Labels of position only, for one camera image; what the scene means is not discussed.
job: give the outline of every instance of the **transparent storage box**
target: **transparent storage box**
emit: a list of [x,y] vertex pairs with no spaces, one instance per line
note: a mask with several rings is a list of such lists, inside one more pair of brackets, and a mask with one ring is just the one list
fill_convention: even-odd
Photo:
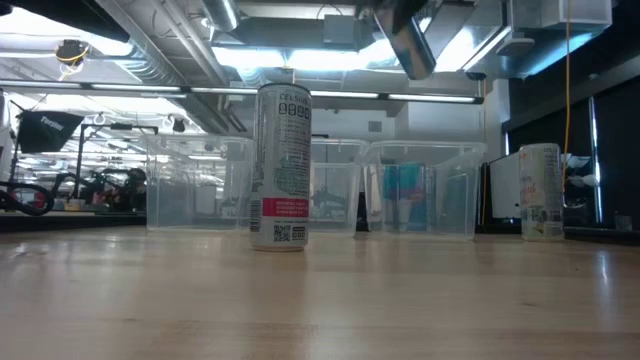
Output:
[[253,141],[161,135],[146,142],[149,229],[249,228]]
[[312,140],[310,232],[355,235],[362,159],[367,148],[360,140]]
[[485,152],[480,143],[373,143],[364,164],[369,230],[472,239]]

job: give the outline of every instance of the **white can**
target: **white can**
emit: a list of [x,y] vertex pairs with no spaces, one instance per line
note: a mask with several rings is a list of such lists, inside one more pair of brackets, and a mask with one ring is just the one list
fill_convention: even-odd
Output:
[[520,148],[520,212],[525,240],[562,240],[562,172],[557,144]]
[[251,184],[251,245],[300,251],[308,243],[311,94],[268,84],[256,97]]

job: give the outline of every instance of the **qr code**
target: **qr code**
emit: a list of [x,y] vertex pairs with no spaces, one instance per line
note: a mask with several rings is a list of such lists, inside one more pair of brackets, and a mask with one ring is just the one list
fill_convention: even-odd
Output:
[[291,241],[291,225],[274,225],[273,241],[274,242]]

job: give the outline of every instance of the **can lid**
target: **can lid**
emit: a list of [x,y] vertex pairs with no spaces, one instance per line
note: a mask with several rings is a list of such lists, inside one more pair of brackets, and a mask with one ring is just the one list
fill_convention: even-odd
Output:
[[308,92],[308,93],[309,93],[309,95],[311,95],[311,91],[309,91],[309,89],[307,89],[306,87],[301,86],[301,85],[298,85],[298,84],[291,84],[291,83],[269,83],[269,84],[266,84],[266,85],[262,85],[262,86],[260,86],[260,87],[258,88],[258,92],[260,92],[262,89],[264,89],[264,88],[266,88],[266,87],[269,87],[269,86],[276,86],[276,85],[297,87],[297,88],[299,88],[299,89],[301,89],[301,90],[304,90],[304,91]]

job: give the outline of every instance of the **wooden table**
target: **wooden table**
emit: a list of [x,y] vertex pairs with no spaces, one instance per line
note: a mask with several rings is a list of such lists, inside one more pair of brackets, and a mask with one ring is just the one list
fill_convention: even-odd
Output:
[[640,252],[586,243],[0,234],[0,359],[640,358]]

